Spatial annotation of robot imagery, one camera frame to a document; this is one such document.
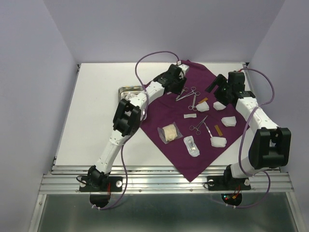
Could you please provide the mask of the small steel scissors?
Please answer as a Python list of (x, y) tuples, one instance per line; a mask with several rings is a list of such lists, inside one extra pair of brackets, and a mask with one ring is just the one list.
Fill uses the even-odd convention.
[(181, 93), (176, 97), (175, 100), (178, 100), (178, 99), (182, 96), (182, 94), (183, 94), (184, 92), (187, 92), (187, 91), (188, 91), (188, 88), (187, 88), (187, 87), (184, 87), (184, 88), (182, 89)]

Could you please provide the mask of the long steel forceps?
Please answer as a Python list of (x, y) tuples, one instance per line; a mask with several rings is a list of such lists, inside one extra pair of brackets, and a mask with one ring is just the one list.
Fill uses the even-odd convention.
[(182, 97), (179, 97), (178, 99), (176, 99), (176, 101), (180, 101), (188, 96), (191, 96), (191, 95), (196, 95), (196, 96), (199, 96), (201, 93), (199, 91), (197, 91), (196, 87), (191, 87), (191, 91), (189, 93), (187, 93), (186, 95), (182, 96)]

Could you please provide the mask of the steel bandage scissors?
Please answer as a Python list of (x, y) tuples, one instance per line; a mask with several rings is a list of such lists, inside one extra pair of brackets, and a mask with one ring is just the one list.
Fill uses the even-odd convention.
[(197, 96), (194, 94), (194, 95), (193, 95), (193, 102), (192, 102), (191, 105), (188, 106), (188, 109), (189, 109), (189, 110), (197, 111), (197, 108), (196, 108), (196, 105), (195, 105), (195, 103), (196, 103), (196, 97), (197, 97)]

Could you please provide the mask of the stainless steel instrument tray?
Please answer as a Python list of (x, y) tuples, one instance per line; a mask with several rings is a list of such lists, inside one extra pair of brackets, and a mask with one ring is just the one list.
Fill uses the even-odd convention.
[[(143, 92), (142, 86), (124, 86), (118, 89), (118, 101), (120, 102), (122, 99), (126, 101), (131, 101), (132, 98), (138, 96), (141, 92)], [(147, 114), (145, 112), (146, 107), (146, 96), (145, 94), (142, 95), (142, 111), (140, 120), (144, 121), (147, 118)]]

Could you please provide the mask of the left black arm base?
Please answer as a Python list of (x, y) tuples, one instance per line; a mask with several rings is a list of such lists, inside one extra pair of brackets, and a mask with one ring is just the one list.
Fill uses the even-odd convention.
[(121, 192), (123, 190), (123, 178), (111, 176), (97, 170), (93, 165), (88, 169), (87, 175), (78, 175), (80, 192)]

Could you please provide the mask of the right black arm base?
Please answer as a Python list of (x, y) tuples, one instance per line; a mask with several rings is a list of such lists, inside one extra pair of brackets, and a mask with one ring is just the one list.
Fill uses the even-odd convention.
[(209, 191), (251, 190), (248, 178), (233, 178), (231, 165), (227, 166), (223, 175), (209, 175), (203, 184)]

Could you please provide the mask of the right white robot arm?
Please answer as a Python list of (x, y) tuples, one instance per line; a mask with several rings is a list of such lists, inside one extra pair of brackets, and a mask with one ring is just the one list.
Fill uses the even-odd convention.
[(216, 100), (233, 105), (246, 121), (245, 129), (251, 129), (254, 137), (248, 156), (228, 165), (223, 175), (208, 176), (204, 184), (210, 191), (250, 190), (249, 177), (267, 170), (287, 165), (290, 152), (291, 131), (274, 123), (257, 102), (251, 91), (245, 90), (244, 69), (229, 72), (225, 78), (218, 75), (206, 88)]

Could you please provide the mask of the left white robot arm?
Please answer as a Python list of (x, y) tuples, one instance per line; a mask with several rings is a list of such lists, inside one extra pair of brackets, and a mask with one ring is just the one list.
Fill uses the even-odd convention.
[(113, 118), (113, 131), (101, 156), (87, 173), (86, 183), (103, 191), (121, 146), (139, 129), (148, 105), (167, 92), (179, 95), (187, 80), (189, 66), (171, 64), (168, 70), (155, 77), (148, 87), (130, 100), (119, 101)]

